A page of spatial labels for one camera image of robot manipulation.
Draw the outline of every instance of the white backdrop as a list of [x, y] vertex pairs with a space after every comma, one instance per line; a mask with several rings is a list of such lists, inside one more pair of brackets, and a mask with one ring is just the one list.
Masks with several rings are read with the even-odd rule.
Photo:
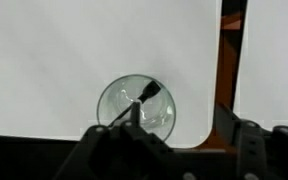
[[234, 111], [271, 129], [288, 125], [288, 1], [252, 0]]
[[177, 110], [167, 143], [212, 127], [220, 0], [0, 0], [0, 135], [76, 139], [104, 88], [160, 80]]

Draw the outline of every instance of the black machine part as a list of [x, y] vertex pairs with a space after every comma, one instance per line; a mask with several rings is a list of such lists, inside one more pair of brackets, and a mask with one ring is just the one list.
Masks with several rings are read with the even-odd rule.
[[138, 126], [92, 126], [81, 141], [0, 136], [0, 179], [288, 179], [288, 127], [272, 132], [216, 106], [217, 135], [236, 153], [178, 150]]

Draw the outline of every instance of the glass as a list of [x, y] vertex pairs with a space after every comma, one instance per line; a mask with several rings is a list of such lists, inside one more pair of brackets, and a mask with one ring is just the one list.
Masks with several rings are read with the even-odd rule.
[[129, 75], [112, 82], [102, 93], [97, 106], [99, 124], [109, 125], [142, 94], [151, 81], [161, 90], [141, 103], [140, 126], [148, 133], [166, 140], [175, 125], [175, 103], [169, 91], [156, 79], [144, 75]]

